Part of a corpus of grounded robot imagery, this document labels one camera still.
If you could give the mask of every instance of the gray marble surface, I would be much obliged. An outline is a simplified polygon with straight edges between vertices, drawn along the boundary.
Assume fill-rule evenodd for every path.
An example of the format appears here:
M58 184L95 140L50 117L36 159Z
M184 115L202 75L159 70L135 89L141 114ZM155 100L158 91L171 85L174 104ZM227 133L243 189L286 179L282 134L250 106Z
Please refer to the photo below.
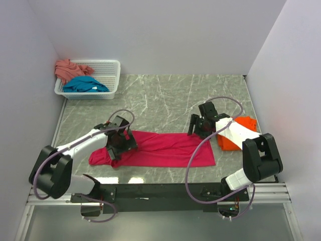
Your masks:
M113 100L68 100L63 112L55 146L69 143L106 122L120 108L131 110L136 120L132 130L187 132L190 115L199 113L204 100L225 95L239 100L243 115L255 117L253 105L242 75L122 75ZM226 99L215 100L218 113L234 115L239 107ZM130 119L127 113L122 114ZM190 182L219 182L242 167L242 152L223 152L216 138L211 140L216 166L191 168ZM185 168L90 166L88 157L74 165L73 173L89 174L103 183L178 183ZM270 177L265 181L275 181Z

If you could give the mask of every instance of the cloth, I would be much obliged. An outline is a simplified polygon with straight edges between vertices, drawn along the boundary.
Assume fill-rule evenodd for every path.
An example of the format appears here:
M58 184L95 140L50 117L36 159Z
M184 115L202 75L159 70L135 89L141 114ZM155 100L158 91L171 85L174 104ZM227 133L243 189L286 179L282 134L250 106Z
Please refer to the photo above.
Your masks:
M58 60L56 62L55 75L61 79L63 84L68 83L76 76L91 75L93 72L93 68L87 65L77 65L69 59Z
M246 127L247 129L250 129L251 131L256 132L256 120L252 119L249 116L240 116L235 119L235 121ZM219 146L221 147L222 151L238 151L240 148L235 145L233 142L231 142L226 137L221 136L220 134L217 135L217 142Z
M197 135L186 133L157 134L132 131L138 149L121 155L121 160L111 160L106 148L93 152L90 165L140 166L140 167L187 167L191 155L202 141ZM197 152L191 167L214 166L214 154L209 141Z
M77 76L62 87L64 92L109 92L109 89L90 76Z

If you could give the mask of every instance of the gray wall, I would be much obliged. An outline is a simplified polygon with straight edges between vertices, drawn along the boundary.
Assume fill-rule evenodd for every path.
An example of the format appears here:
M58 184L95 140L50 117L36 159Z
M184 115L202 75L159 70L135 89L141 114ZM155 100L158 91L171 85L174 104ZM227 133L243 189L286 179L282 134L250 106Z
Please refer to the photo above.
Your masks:
M264 132L276 138L304 240L320 240L321 2L288 0L247 83Z
M62 99L58 58L26 0L0 1L0 240L13 240L30 190L29 173L50 144Z
M59 56L129 74L247 74L285 0L29 0Z

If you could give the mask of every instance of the cable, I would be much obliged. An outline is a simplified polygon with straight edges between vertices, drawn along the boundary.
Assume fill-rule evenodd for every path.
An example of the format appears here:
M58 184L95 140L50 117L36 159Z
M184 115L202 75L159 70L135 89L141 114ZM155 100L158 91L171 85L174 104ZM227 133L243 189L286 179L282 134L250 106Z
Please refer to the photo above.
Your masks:
M240 108L241 108L240 112L239 112L236 116L233 116L233 117L232 117L232 120L234 120L235 118L239 117L239 116L242 114L242 112L243 112L243 106L242 106L242 104L241 104L240 102L238 102L237 100L231 98L231 97L218 96L218 97L209 98L209 99L206 100L205 102L209 102L209 101L212 101L212 100L214 100L214 99L221 99L221 98L230 99L230 100L234 101L235 103L237 103L237 104L240 106ZM196 201L197 203L200 203L200 204L214 204L214 203L218 203L218 202L223 201L224 199L226 199L226 198L234 195L235 193L238 193L239 191L241 191L241 190L243 190L243 189L245 189L245 188L247 188L247 187L250 186L250 185L247 185L247 186L245 186L245 187L241 187L241 188L239 188L239 189L237 189L237 190L235 190L235 191L227 194L226 196L221 197L221 198L216 199L216 200L213 200L213 201L201 201L201 200L198 200L198 199L196 199L196 198L191 194L190 189L189 189L189 184L188 184L189 170L190 170L192 161L193 161L193 159L194 159L197 151L198 151L198 150L200 149L200 147L201 147L206 141L208 141L210 138L214 137L214 136L217 135L218 133L220 133L220 132L222 132L223 130L227 129L227 128L231 125L231 123L232 123L232 121L230 121L225 127L223 127L223 128L221 128L220 130L218 130L218 131L210 134L208 137L206 137L204 140L202 140L202 142L201 142L201 143L196 147L196 149L194 150L194 152L193 152L193 154L192 154L192 156L191 156L191 158L190 158L190 161L189 161L189 163L188 163L188 165L187 165L186 173L185 173L185 188L186 188L186 191L187 191L188 195L190 196L190 198L191 198L192 200ZM249 205L248 205L248 206L246 207L246 209L245 209L240 215L238 215L237 217L240 217L241 215L243 215L243 214L250 208L250 206L252 205L253 199L254 199L254 193L255 193L255 185L253 184L253 193L252 193L252 198L251 198L251 200L250 200L250 202L249 202Z
M114 204L112 204L112 203L110 203L110 202L106 202L106 201L104 201L104 200L94 199L94 198L88 197L88 196L86 196L86 195L84 195L84 194L80 194L80 196L82 196L83 198L86 198L86 199L89 200L89 201L104 203L104 204L112 207L112 209L114 209L113 215L112 215L111 217L105 219L105 220L92 220L92 219L89 219L89 218L87 218L87 217L84 217L85 220L87 220L87 221L89 221L89 222L102 223L102 222L108 222L108 221L112 220L112 219L116 216L116 214L117 214L117 209L116 209L116 207L115 207Z
M38 177L39 177L39 175L40 175L43 167L44 167L51 159L53 159L55 156L57 156L57 155L65 152L65 151L69 150L70 148L74 148L75 146L83 143L84 141L86 141L86 140L88 140L88 139L90 139L90 138L92 138L92 137L94 137L94 136L96 136L96 135L99 135L99 134L101 134L101 133L107 133L107 132L109 132L109 131L116 131L116 130L119 130L119 129L124 129L124 128L127 128L128 126L130 126L130 125L134 122L135 116L134 116L133 112L131 112L130 110L127 110L127 109L119 109L119 110L115 111L113 114L111 114L111 116L109 117L108 120L110 120L110 118L111 118L113 115L115 115L116 113L118 113L118 112L120 112L120 111L126 111L126 112L128 112L128 113L131 114L131 116L132 116L132 121L131 121L129 124L124 125L123 127L114 127L114 128L109 128L109 129L106 129L106 130L102 130L102 131L99 131L99 132L94 133L92 136L86 136L86 137L84 137L83 139L81 139L81 140L75 142L74 144L70 145L70 147L66 147L66 148L64 148L64 149L61 149L61 150L55 152L54 154L52 154L51 156L49 156L49 157L40 165L40 167L39 167L38 170L36 171L36 174L35 174L35 177L34 177L34 181L33 181L34 193L35 193L35 196L36 196L38 199L40 199L40 200L45 200L45 199L47 199L47 198L49 197L49 195L48 195L48 196L45 196L45 197L41 197L41 196L39 195L38 191L37 191L37 180L38 180Z

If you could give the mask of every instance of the orange cloth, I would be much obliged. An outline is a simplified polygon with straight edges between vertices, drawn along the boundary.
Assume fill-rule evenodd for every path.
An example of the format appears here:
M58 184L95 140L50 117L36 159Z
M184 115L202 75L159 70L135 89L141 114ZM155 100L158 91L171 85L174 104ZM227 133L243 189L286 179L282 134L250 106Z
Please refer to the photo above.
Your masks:
M61 82L64 85L77 76L90 76L93 72L93 68L90 68L87 65L77 65L69 59L58 60L56 62L55 74L61 79Z
M251 131L256 132L256 120L252 119L249 116L240 116L235 119L235 121L246 127L247 129L250 129ZM217 142L219 146L221 147L222 151L238 151L240 148L235 145L233 142L231 142L226 137L221 136L220 134L217 135Z

